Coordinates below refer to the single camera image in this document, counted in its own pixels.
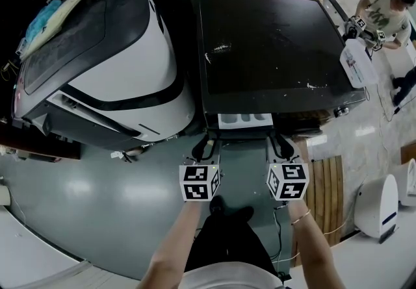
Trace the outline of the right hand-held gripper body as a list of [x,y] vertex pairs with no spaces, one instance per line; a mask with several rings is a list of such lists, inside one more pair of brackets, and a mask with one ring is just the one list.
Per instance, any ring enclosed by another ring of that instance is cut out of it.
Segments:
[[267,155],[266,185],[276,201],[300,200],[309,184],[309,167],[299,154],[289,160]]

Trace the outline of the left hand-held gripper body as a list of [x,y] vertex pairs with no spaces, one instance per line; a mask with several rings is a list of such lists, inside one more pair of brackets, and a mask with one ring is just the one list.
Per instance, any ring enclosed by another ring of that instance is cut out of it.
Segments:
[[196,162],[187,157],[179,167],[184,201],[211,201],[220,186],[220,156]]

